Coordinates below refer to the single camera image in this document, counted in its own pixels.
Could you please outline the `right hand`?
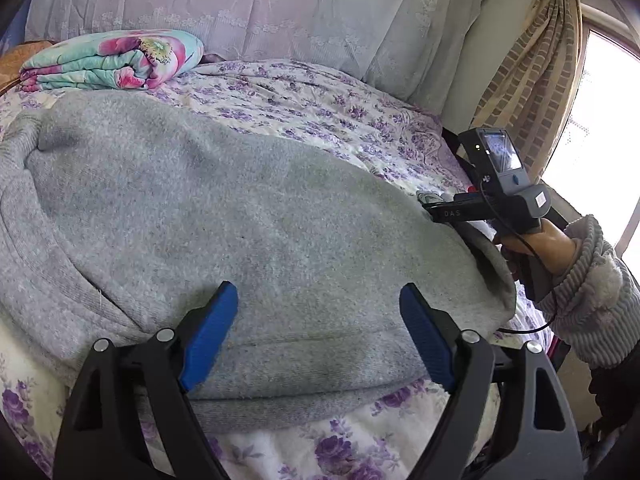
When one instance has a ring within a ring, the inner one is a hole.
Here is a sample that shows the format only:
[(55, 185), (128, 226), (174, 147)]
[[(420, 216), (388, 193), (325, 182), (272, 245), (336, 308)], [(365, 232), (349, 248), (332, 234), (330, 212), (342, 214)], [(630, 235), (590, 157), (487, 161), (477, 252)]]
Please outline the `right hand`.
[(524, 234), (521, 238), (509, 234), (496, 234), (492, 240), (500, 246), (500, 252), (508, 263), (512, 278), (520, 277), (518, 272), (518, 255), (538, 255), (544, 267), (553, 275), (563, 275), (575, 262), (579, 248), (576, 240), (569, 238), (547, 219), (541, 220), (541, 231)]

